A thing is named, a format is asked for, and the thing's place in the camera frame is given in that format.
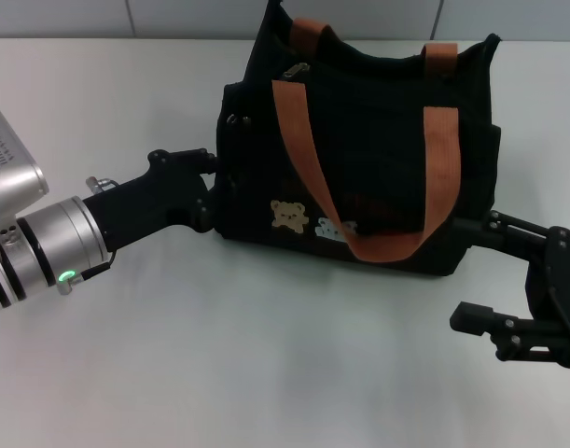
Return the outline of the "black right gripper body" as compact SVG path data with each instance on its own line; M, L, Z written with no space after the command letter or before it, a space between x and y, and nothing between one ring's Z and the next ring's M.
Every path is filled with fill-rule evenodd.
M554 361L570 369L570 230L551 227L529 264L525 291L534 321L549 331Z

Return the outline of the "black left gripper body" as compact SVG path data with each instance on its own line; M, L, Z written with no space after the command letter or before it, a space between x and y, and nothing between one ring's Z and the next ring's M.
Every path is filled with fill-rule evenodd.
M83 201L109 252L174 225L198 233L212 229L212 191L204 175L174 169L166 159L169 153L149 153L143 175Z

